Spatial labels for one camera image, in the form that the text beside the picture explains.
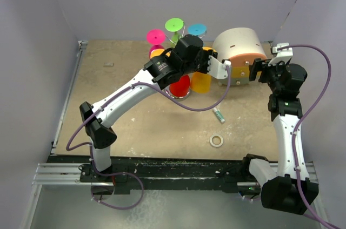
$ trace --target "pink disc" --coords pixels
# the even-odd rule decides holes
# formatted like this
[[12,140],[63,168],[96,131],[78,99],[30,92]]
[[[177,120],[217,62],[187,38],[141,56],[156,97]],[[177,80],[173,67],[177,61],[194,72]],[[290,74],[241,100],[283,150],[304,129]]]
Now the pink disc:
[[153,29],[147,33],[147,41],[150,44],[153,44],[153,45],[162,44],[165,39],[166,39],[166,36],[164,32],[160,29]]
[[149,50],[149,59],[150,59],[151,52],[154,51],[154,50],[156,50],[156,49],[164,49],[164,47],[163,47],[162,45],[160,45],[160,44],[155,44],[155,45],[153,45],[153,46],[150,48],[150,50]]

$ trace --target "table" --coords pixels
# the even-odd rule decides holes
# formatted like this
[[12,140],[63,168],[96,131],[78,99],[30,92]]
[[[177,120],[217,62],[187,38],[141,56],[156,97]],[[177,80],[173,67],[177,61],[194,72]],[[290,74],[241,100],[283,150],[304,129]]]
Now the table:
[[[270,54],[269,44],[263,47]],[[150,45],[144,41],[89,41],[56,141],[56,154],[89,154],[87,146],[71,152],[65,149],[81,123],[79,105],[84,101],[97,102],[128,82],[149,60],[149,49]],[[210,92],[191,93],[182,103],[191,107],[209,106],[221,97],[225,88],[213,79]],[[118,139],[111,147],[111,155],[238,160],[252,153],[277,161],[275,130],[267,108],[269,95],[268,86],[258,82],[231,87],[219,105],[225,118],[221,124],[211,110],[190,112],[157,93],[134,106],[114,124],[112,128]],[[209,143],[214,133],[224,139],[219,148]],[[72,145],[88,140],[82,130]]]

